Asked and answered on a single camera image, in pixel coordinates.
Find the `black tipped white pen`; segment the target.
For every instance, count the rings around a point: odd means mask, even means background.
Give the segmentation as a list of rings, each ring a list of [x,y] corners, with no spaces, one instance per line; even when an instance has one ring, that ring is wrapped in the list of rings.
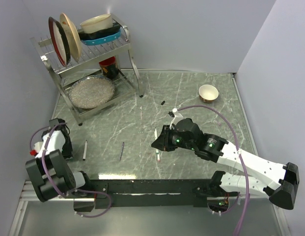
[[[85,144],[84,144],[84,150],[83,150],[83,161],[86,160],[87,146],[88,146],[88,142],[87,142],[87,140],[86,140],[86,141],[85,141]]]

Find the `red black rimmed plate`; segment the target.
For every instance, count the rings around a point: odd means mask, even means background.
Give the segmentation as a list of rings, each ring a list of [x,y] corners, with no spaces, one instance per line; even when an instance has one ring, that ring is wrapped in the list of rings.
[[[65,31],[59,21],[49,17],[49,32],[55,53],[63,67],[67,67],[71,55]]]

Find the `black base bar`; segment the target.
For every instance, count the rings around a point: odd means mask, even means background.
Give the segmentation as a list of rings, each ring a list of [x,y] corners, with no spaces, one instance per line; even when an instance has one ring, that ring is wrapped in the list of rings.
[[[108,194],[112,207],[207,207],[208,198],[235,197],[210,179],[91,180],[85,190]]]

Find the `pink marker pen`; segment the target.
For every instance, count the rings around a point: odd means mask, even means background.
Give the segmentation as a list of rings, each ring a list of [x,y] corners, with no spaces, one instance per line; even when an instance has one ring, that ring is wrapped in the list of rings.
[[[160,151],[158,149],[156,150],[156,156],[157,156],[157,162],[160,162],[161,156],[160,156]]]

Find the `blue dotted dish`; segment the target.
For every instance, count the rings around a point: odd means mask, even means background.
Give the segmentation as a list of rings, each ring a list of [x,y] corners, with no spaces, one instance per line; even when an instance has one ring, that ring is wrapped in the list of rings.
[[[110,36],[107,36],[104,38],[98,38],[95,40],[86,40],[86,41],[81,40],[81,42],[86,46],[96,46],[96,45],[101,45],[104,43],[114,41],[114,40],[118,39],[120,36],[121,36],[121,30],[119,30],[119,32],[117,32],[113,35],[110,35]]]

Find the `beige plate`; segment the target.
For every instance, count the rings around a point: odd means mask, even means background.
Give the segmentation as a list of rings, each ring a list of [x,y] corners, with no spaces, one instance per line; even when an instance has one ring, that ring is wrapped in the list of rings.
[[[59,19],[67,37],[67,41],[70,48],[70,54],[76,62],[79,62],[79,59],[82,54],[82,46],[78,30],[74,23],[65,13],[61,13]]]

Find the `steel dish rack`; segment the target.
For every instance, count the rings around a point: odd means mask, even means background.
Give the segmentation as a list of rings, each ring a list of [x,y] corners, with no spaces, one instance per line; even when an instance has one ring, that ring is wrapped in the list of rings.
[[[129,95],[134,94],[135,91],[138,91],[139,97],[144,96],[143,83],[133,57],[130,31],[125,23],[118,17],[116,17],[114,14],[111,14],[111,16],[113,21],[118,23],[123,28],[125,33],[121,34],[115,40],[110,42],[106,41],[104,44],[93,46],[83,45],[83,52],[79,61],[70,62],[67,67],[62,66],[60,62],[55,62],[57,53],[52,48],[53,42],[50,37],[41,41],[37,41],[34,37],[30,39],[50,77],[56,85],[59,94],[63,97],[79,126],[81,126],[83,121],[89,118],[89,116],[96,114],[100,110],[117,103],[124,98],[127,98]],[[138,88],[135,88],[133,83],[121,71],[118,56],[125,51],[127,51],[129,54],[130,62],[137,79]],[[110,57],[115,57],[118,64],[118,76],[116,79],[113,79],[112,82],[115,86],[114,96],[106,103],[92,109],[82,109],[73,105],[69,98],[69,91],[76,82],[80,81],[80,79],[77,79],[71,83],[66,83],[65,79],[75,73],[90,70],[91,66],[97,65],[100,61]]]

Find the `clear glass plate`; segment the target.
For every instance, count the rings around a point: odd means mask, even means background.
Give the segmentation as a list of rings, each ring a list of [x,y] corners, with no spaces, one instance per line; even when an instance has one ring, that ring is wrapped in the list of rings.
[[[68,92],[72,104],[81,109],[93,109],[108,102],[115,93],[114,83],[100,75],[86,76],[75,82]]]

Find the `black tray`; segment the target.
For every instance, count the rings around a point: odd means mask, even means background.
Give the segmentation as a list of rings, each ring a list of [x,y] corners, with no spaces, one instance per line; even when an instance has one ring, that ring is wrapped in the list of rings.
[[[113,26],[107,29],[102,29],[93,33],[79,32],[80,40],[95,40],[98,38],[104,38],[119,32],[121,25],[117,22],[113,23]]]

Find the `purple pen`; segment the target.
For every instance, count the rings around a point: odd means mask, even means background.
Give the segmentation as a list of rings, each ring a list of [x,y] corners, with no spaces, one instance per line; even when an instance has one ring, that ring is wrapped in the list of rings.
[[[120,155],[119,155],[119,161],[121,161],[122,159],[122,155],[123,155],[123,150],[124,150],[124,147],[125,147],[125,143],[122,142],[122,145],[121,145],[121,150],[120,150]]]

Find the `small cream bowl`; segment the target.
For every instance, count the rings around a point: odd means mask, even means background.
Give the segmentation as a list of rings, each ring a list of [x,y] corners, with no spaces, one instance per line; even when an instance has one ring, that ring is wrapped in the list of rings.
[[[219,96],[218,90],[212,85],[202,85],[198,90],[199,98],[204,103],[212,103]]]

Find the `cream bowl on rack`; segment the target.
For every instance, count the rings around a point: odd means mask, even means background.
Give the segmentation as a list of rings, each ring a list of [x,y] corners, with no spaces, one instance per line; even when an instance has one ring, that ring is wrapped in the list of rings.
[[[94,33],[100,30],[105,30],[113,26],[111,14],[103,14],[80,23],[84,33]]]

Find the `green marker pen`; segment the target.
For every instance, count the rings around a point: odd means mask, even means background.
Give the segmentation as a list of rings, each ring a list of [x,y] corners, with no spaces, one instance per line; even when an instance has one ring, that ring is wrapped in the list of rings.
[[[155,128],[155,130],[154,130],[154,138],[155,138],[155,140],[157,140],[157,138],[158,138],[157,128]]]

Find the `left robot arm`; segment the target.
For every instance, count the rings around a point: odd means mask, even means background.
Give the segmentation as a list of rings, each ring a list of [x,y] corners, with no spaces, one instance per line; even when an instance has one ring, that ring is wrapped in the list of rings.
[[[67,164],[73,157],[73,147],[65,120],[52,119],[49,127],[41,136],[40,150],[32,150],[30,153],[35,157],[25,164],[37,198],[46,202],[71,190],[83,198],[88,197],[93,186],[87,174],[83,171],[74,173]]]

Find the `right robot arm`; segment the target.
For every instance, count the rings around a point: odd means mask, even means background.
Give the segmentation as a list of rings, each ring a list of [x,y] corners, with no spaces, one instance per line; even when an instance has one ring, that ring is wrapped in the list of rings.
[[[192,150],[203,160],[226,165],[248,177],[230,173],[221,175],[210,183],[210,190],[216,196],[224,192],[246,192],[268,197],[280,208],[292,210],[300,183],[298,166],[289,162],[275,163],[251,154],[217,135],[203,133],[190,118],[182,118],[176,124],[164,125],[160,135],[151,144],[160,151],[174,151],[177,148]]]

